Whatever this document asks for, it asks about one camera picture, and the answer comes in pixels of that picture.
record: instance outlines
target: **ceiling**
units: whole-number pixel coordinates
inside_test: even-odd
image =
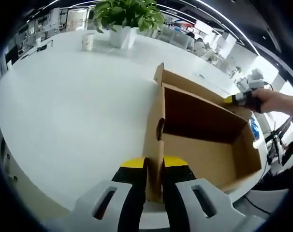
[[[45,14],[45,11],[49,11],[54,7],[72,6],[86,1],[91,0],[58,0],[41,11],[37,16]],[[160,5],[180,11],[181,13],[177,12],[177,15],[189,21],[194,22],[195,20],[192,17],[195,17],[214,28],[230,32],[239,38],[247,49],[254,53],[256,48],[254,49],[251,46],[249,40],[262,45],[293,69],[293,36],[290,34],[290,31],[287,30],[289,27],[283,24],[284,20],[281,18],[283,15],[285,19],[289,19],[290,17],[286,17],[287,14],[285,14],[284,11],[279,11],[279,9],[284,9],[284,6],[280,5],[280,3],[278,5],[276,4],[276,2],[280,2],[279,0],[235,0],[235,2],[232,0],[203,1],[210,7],[206,6],[202,0],[157,0]],[[30,15],[33,15],[38,9],[47,6],[51,2],[52,1],[49,0],[32,1],[29,9],[27,9],[27,12],[24,14],[24,20],[27,20]],[[249,40],[247,40],[231,23],[211,8],[214,8],[215,11],[217,10],[235,24]],[[265,55],[261,50],[257,50],[262,55]],[[283,78],[289,79],[293,84],[293,80],[285,72],[283,72]]]

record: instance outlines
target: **potted plant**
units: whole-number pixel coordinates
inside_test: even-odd
[[[131,48],[137,30],[157,29],[164,18],[155,0],[104,0],[94,8],[96,30],[110,28],[110,43],[118,48]]]

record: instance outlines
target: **cardboard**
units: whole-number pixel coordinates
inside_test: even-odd
[[[161,200],[163,156],[185,160],[196,178],[230,190],[262,168],[253,147],[251,112],[223,104],[212,91],[169,72],[155,73],[157,97],[147,119],[143,156],[150,159],[146,197]]]

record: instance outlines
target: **white table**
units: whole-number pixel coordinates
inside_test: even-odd
[[[12,155],[40,190],[70,210],[122,162],[141,156],[161,62],[222,97],[238,92],[223,72],[173,45],[138,36],[123,51],[110,47],[107,33],[96,33],[94,51],[84,52],[84,33],[54,36],[53,47],[17,61],[0,81],[0,128]],[[255,146],[264,167],[263,135]],[[232,202],[262,172],[229,192]],[[163,205],[146,205],[141,229],[168,225]]]

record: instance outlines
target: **white table surface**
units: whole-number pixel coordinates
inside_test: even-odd
[[[122,162],[141,156],[161,62],[222,97],[239,92],[213,65],[152,38],[137,36],[124,51],[110,47],[108,33],[95,32],[93,51],[81,51],[81,36],[89,32],[52,37],[53,47],[18,60],[0,81],[0,128],[12,155],[40,190],[69,210]],[[255,146],[264,169],[262,132]],[[232,202],[258,182],[263,169],[228,193]],[[145,206],[141,229],[168,225],[163,205]]]

